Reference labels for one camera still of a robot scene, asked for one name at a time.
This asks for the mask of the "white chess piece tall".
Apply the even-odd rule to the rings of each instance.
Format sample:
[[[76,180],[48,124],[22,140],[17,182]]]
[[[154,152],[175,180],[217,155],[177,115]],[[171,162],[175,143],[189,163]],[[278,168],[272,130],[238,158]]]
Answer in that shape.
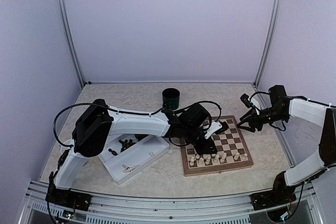
[[[214,157],[213,163],[214,163],[214,164],[217,164],[217,163],[219,163],[219,155],[218,155],[218,154],[215,154],[215,157]]]

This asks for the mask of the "wooden chess board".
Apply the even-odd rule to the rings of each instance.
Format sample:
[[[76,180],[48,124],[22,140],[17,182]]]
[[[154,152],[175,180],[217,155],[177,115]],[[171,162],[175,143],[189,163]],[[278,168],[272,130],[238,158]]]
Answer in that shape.
[[[220,121],[226,122],[228,129],[219,135],[212,135],[216,154],[198,155],[191,144],[181,147],[184,176],[221,174],[253,166],[252,156],[241,130],[236,127],[234,115],[221,116]]]

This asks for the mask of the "white plastic tray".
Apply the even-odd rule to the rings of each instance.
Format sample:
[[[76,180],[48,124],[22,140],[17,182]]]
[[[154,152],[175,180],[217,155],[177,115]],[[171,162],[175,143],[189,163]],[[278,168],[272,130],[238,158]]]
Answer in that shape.
[[[133,139],[133,134],[111,135],[107,138],[103,151],[98,155],[103,165],[118,184],[124,183],[132,176],[151,165],[169,150],[169,143],[161,137],[148,135],[129,149],[120,152],[119,140]],[[139,165],[130,173],[124,173],[122,164],[127,166]]]

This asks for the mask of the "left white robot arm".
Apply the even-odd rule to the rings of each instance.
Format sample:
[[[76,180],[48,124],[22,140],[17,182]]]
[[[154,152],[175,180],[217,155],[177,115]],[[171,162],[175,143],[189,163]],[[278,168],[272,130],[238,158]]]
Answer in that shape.
[[[84,103],[86,110],[75,123],[66,153],[59,159],[57,171],[49,176],[53,197],[66,206],[73,201],[71,190],[75,175],[90,158],[98,156],[108,136],[134,134],[163,138],[181,138],[194,146],[198,155],[214,154],[211,136],[223,126],[214,121],[201,102],[180,110],[160,108],[155,112],[126,111],[108,106],[104,99]]]

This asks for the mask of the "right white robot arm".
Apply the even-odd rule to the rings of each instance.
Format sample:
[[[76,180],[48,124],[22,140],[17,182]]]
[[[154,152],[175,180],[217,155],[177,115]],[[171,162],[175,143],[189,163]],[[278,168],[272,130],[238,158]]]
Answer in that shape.
[[[252,95],[243,94],[240,99],[249,109],[240,119],[237,127],[249,132],[261,131],[268,124],[285,124],[294,119],[288,136],[297,140],[311,139],[311,155],[285,172],[276,176],[269,201],[281,204],[295,188],[317,178],[335,166],[335,105],[311,100],[301,95],[289,96],[283,85],[275,85],[265,93],[270,107],[262,108]]]

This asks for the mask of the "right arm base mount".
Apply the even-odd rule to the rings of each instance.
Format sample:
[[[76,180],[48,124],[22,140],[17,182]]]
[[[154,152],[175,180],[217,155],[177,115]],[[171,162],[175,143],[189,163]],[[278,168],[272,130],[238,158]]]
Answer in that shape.
[[[294,193],[275,193],[271,190],[252,194],[250,198],[254,210],[262,210],[287,204],[297,199]]]

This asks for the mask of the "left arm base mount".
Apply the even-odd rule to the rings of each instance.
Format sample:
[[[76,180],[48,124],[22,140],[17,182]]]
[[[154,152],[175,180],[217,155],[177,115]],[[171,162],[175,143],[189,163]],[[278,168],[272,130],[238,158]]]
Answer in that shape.
[[[53,189],[47,193],[46,201],[75,210],[88,211],[91,195],[71,190]]]

